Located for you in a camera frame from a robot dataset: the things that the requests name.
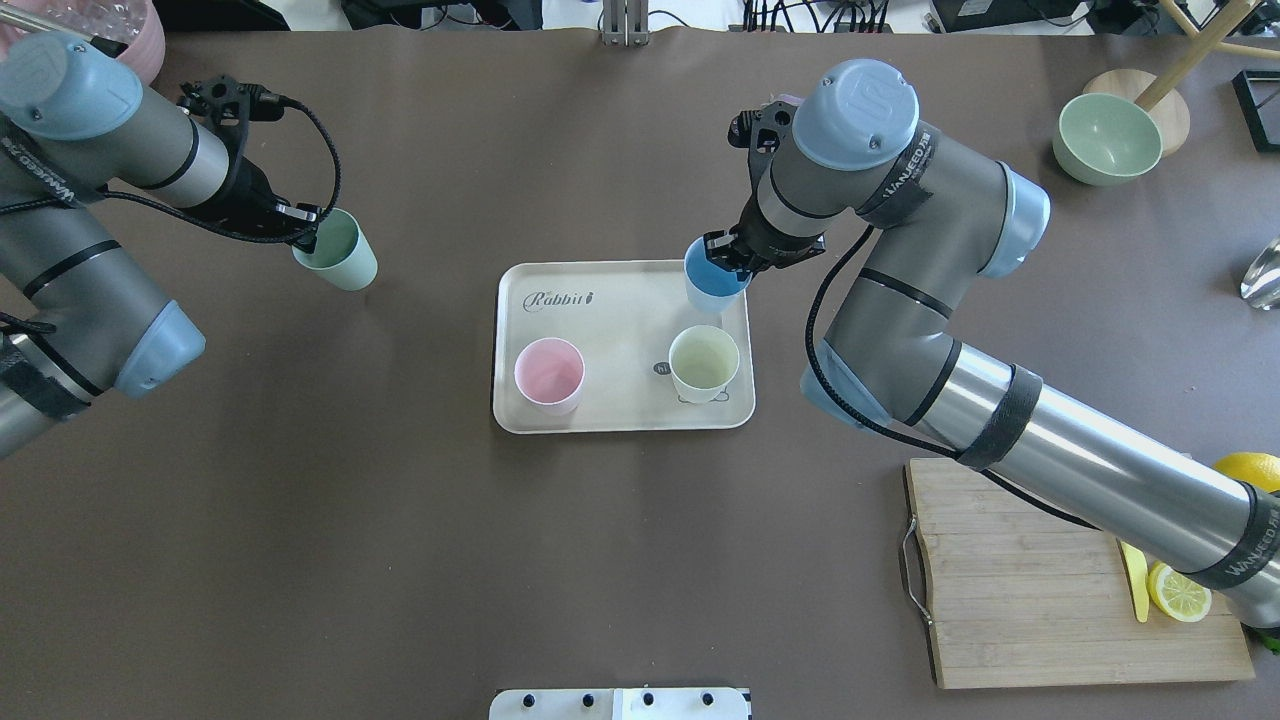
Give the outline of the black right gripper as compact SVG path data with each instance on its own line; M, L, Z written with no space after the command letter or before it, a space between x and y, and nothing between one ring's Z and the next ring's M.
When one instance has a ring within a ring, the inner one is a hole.
M721 270L753 275L804 263L826 251L829 219L792 208L776 188L772 174L774 154L788 143L801 104L774 100L742 110L730 120L727 142L748 152L751 195L730 231L710 231L701 237L707 260Z

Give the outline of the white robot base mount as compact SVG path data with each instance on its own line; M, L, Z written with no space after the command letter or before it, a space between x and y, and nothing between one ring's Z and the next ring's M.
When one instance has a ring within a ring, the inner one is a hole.
M534 688L495 694L489 719L751 719L733 687Z

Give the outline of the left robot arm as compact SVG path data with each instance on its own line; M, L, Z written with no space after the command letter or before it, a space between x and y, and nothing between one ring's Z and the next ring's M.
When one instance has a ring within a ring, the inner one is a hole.
M204 334L91 206L124 200L215 234L303 251L326 208L293 205L244 155L248 127L292 97L229 76L165 100L67 31L27 35L3 61L1 268L32 305L3 316L3 454L109 389L141 397L205 350Z

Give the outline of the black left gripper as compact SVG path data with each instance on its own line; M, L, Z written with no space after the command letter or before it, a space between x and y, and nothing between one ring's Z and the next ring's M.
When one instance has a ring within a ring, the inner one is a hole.
M224 231L262 240L282 237L301 252L314 252L321 208L289 205L276 195L265 173L244 156L250 124L280 120L285 102L261 85L242 83L229 76L180 85L180 108L202 120L204 128L227 150L221 183L210 199L186 213Z

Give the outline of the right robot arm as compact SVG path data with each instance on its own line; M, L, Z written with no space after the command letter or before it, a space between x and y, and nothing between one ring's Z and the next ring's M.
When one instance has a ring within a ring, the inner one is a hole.
M961 305L1015 272L1050 199L925 119L897 68L852 59L797 97L740 111L737 220L708 260L754 278L820 256L833 227L877 232L828 322L810 318L805 391L846 423L916 445L1143 550L1277 635L1277 498L1056 389L966 336Z

